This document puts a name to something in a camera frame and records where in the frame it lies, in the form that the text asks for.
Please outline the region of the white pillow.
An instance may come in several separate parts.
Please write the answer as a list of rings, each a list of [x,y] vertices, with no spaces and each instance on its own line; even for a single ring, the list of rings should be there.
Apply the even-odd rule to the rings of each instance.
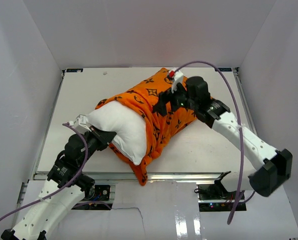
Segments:
[[[147,152],[147,136],[145,120],[138,113],[114,100],[86,117],[97,129],[115,132],[113,145],[134,165],[141,164]]]

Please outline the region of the orange patterned pillowcase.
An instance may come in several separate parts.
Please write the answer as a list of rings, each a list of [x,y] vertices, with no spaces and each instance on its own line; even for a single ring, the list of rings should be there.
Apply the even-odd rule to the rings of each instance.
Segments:
[[[127,157],[123,156],[113,145],[113,142],[109,145],[109,148],[122,161],[129,164],[139,184],[142,186],[148,180],[146,167],[161,155],[163,148],[175,134],[196,120],[196,116],[192,110],[179,108],[177,111],[172,112],[170,104],[166,106],[168,111],[166,116],[152,112],[153,106],[158,102],[159,93],[166,91],[172,85],[167,79],[168,72],[168,69],[161,68],[156,74],[141,81],[126,92],[117,94],[109,99],[101,100],[95,107],[95,110],[97,110],[109,102],[118,101],[135,111],[145,121],[147,149],[140,165],[134,165]]]

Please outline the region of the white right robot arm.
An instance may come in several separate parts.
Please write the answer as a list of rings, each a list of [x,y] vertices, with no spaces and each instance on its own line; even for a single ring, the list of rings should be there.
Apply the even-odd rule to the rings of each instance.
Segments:
[[[269,197],[291,177],[292,153],[265,143],[239,124],[227,105],[211,97],[208,84],[202,77],[190,77],[185,85],[176,80],[172,87],[158,94],[158,102],[152,111],[165,117],[168,103],[172,112],[179,108],[192,110],[199,121],[224,136],[242,152],[255,169],[248,179],[251,188],[259,195]]]

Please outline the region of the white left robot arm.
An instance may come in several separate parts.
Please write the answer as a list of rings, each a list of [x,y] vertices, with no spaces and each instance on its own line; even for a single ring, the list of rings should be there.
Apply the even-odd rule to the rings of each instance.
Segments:
[[[46,240],[58,223],[82,200],[95,195],[95,181],[82,173],[96,151],[105,150],[116,136],[93,126],[85,133],[77,130],[57,155],[43,187],[28,212],[14,227],[1,234],[3,240]]]

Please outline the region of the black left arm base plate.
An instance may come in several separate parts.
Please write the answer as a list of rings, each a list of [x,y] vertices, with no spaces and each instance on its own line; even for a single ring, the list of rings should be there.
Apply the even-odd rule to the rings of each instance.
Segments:
[[[110,199],[110,185],[99,185],[96,184],[93,190],[89,193],[87,197],[84,198],[85,201],[108,201]]]

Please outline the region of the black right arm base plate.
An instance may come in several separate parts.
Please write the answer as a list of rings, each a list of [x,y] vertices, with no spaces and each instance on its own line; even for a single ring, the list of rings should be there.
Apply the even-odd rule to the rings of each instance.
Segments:
[[[223,172],[213,183],[198,184],[194,192],[198,194],[199,200],[221,200],[224,204],[230,204],[236,197],[236,191],[228,191],[223,185],[223,179],[231,172]]]

